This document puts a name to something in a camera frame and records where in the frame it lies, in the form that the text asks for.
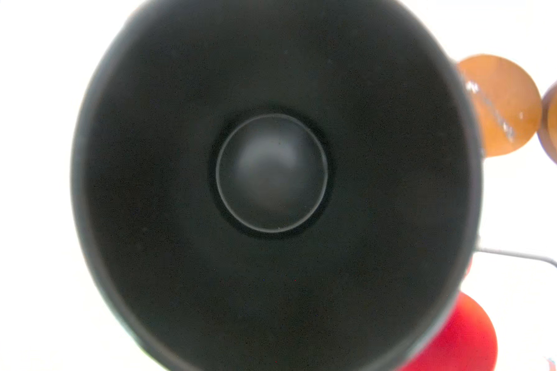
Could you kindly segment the red inside white mug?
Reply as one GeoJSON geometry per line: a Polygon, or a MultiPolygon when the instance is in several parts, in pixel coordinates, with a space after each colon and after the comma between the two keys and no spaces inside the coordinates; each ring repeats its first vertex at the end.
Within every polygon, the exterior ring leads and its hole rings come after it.
{"type": "Polygon", "coordinates": [[[460,293],[442,331],[403,370],[493,370],[498,340],[493,324],[482,307],[460,293]]]}

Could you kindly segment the black mug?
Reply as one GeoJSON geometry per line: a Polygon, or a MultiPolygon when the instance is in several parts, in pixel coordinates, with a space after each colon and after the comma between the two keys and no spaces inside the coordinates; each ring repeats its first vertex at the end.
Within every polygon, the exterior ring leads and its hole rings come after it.
{"type": "Polygon", "coordinates": [[[169,370],[393,370],[473,255],[481,138],[397,1],[147,1],[71,158],[80,245],[169,370]]]}

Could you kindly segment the scratched dark wooden round coaster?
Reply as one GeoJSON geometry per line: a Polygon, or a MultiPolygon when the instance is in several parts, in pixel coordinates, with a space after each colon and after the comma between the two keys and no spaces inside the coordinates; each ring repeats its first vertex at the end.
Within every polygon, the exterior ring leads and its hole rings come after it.
{"type": "Polygon", "coordinates": [[[467,57],[457,68],[477,114],[484,156],[505,156],[528,143],[542,120],[542,99],[531,76],[490,54],[467,57]]]}

